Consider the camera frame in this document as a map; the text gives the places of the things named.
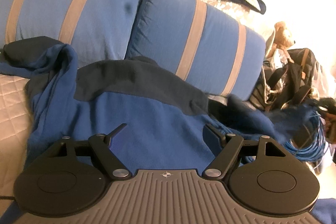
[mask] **quilted beige fabric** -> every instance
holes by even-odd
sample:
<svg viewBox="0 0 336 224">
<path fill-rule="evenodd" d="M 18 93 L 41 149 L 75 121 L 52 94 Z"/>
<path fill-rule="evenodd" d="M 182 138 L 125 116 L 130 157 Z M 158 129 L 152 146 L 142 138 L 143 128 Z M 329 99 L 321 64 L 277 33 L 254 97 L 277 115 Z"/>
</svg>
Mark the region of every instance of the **quilted beige fabric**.
<svg viewBox="0 0 336 224">
<path fill-rule="evenodd" d="M 22 171 L 32 115 L 24 87 L 28 79 L 0 75 L 0 195 L 13 196 L 13 184 Z M 8 202 L 1 202 L 0 215 Z"/>
</svg>

